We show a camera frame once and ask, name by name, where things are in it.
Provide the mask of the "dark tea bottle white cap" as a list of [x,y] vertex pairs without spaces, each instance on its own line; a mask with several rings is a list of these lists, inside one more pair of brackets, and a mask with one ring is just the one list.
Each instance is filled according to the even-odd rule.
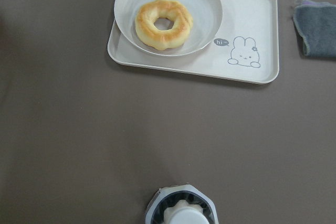
[[145,224],[215,223],[219,224],[212,200],[190,184],[160,188],[149,202]]

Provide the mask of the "cream rabbit tray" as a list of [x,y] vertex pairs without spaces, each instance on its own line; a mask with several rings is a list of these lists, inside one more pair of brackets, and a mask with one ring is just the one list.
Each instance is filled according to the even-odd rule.
[[266,84],[279,73],[277,0],[220,0],[223,17],[212,42],[184,56],[158,56],[131,44],[116,21],[108,53],[127,66]]

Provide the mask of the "white round plate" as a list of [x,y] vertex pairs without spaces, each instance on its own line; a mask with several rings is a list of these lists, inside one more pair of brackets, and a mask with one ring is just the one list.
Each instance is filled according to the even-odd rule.
[[124,37],[137,48],[158,56],[184,56],[205,48],[214,39],[223,17],[221,0],[175,0],[183,4],[193,17],[193,28],[186,42],[175,49],[159,51],[142,43],[135,32],[139,8],[154,0],[115,0],[114,16]]

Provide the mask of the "glazed donut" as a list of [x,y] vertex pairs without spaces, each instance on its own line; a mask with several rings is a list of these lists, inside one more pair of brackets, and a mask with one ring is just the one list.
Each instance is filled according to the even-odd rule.
[[157,50],[182,46],[193,28],[193,16],[175,0],[154,0],[142,5],[134,21],[139,40]]

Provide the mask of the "grey folded cloth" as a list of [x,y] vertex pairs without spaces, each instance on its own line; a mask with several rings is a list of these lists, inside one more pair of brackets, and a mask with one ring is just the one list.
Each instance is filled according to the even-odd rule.
[[294,8],[293,22],[302,38],[307,57],[335,57],[335,5],[301,0]]

